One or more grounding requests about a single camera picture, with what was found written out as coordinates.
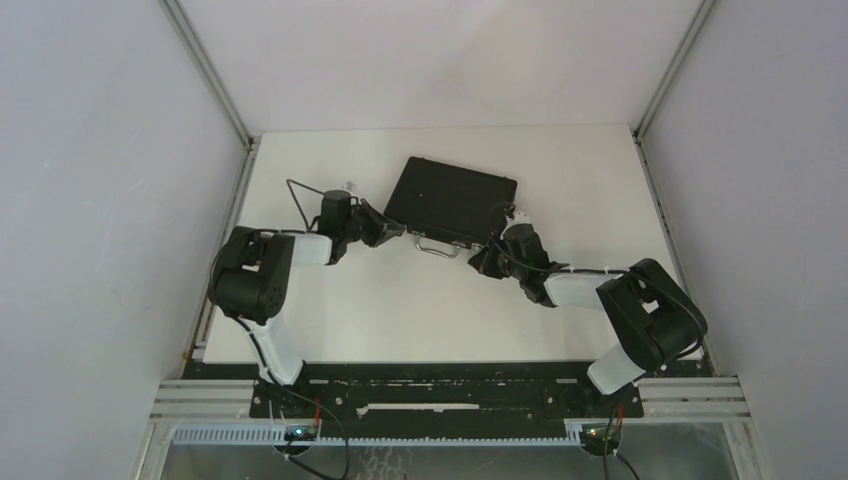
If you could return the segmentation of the black poker set case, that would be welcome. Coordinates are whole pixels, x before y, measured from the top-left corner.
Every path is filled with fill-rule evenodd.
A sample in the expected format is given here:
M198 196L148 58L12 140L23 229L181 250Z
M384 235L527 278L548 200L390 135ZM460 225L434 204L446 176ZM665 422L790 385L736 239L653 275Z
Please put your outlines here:
M410 157L384 215L411 235L472 250L489 240L491 209L512 203L517 190L508 177Z

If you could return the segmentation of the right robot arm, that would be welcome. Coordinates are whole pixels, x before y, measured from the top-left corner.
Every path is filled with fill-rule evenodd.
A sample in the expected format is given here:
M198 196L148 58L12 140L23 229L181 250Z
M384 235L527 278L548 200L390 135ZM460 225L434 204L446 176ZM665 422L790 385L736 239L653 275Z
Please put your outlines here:
M468 263L488 278L516 280L534 304L606 315L617 341L590 364L577 391L592 416L613 408L626 385L700 349L708 331L699 308L658 261L644 258L624 270L553 262L527 222L506 223Z

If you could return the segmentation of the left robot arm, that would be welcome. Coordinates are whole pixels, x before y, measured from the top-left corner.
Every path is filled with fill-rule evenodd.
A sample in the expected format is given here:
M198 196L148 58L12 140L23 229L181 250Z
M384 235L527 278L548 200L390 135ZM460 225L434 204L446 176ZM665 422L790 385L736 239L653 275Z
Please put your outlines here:
M333 266L348 246L376 248L405 226L344 189L322 194L320 214L305 231L235 227L210 269L209 301L239 325L253 345L259 376L277 384L274 404L290 417L311 407L311 388L297 380L305 361L280 318L297 267Z

